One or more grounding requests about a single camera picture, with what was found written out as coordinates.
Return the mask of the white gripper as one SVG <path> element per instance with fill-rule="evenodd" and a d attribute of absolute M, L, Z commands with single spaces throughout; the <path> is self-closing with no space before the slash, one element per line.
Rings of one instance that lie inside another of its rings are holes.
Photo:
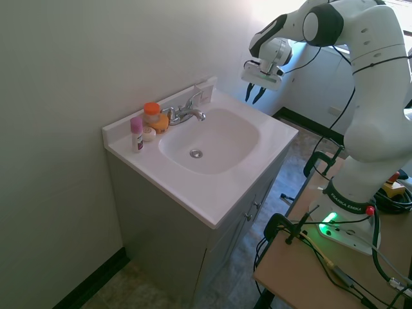
<path fill-rule="evenodd" d="M 267 89 L 277 91 L 281 87 L 282 79 L 285 73 L 279 66 L 273 66 L 270 73 L 262 73 L 258 64 L 253 61 L 247 61 L 241 74 L 241 79 L 248 82 L 245 101 L 250 98 L 250 94 L 254 85 L 260 86 L 258 94 L 252 101 L 255 104 L 264 94 Z"/>

